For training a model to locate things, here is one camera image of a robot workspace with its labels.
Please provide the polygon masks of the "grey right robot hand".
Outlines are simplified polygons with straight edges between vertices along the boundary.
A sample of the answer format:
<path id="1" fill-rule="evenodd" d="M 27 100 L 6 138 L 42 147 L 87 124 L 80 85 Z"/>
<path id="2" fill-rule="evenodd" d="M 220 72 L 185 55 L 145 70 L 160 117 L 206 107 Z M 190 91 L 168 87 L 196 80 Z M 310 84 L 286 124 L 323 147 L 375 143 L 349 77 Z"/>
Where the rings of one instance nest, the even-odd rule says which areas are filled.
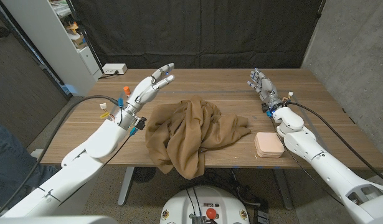
<path id="1" fill-rule="evenodd" d="M 255 68 L 251 71 L 250 78 L 251 81 L 248 81 L 247 85 L 258 93 L 262 102 L 265 103 L 270 110 L 276 110 L 282 107 L 283 102 L 278 95 L 277 88 L 263 72 Z"/>

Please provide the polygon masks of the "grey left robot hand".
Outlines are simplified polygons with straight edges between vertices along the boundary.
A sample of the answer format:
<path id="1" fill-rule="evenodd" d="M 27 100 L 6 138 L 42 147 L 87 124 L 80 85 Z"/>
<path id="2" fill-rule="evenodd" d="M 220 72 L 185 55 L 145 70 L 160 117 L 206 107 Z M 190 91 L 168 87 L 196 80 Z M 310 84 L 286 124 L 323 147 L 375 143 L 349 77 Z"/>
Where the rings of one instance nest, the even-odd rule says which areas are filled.
<path id="1" fill-rule="evenodd" d="M 174 69 L 174 63 L 169 63 L 157 69 L 152 75 L 143 79 L 130 96 L 118 99 L 119 111 L 115 115 L 115 123 L 123 129 L 128 129 L 136 120 L 136 114 L 142 107 L 152 101 L 158 91 L 174 80 L 169 73 Z"/>

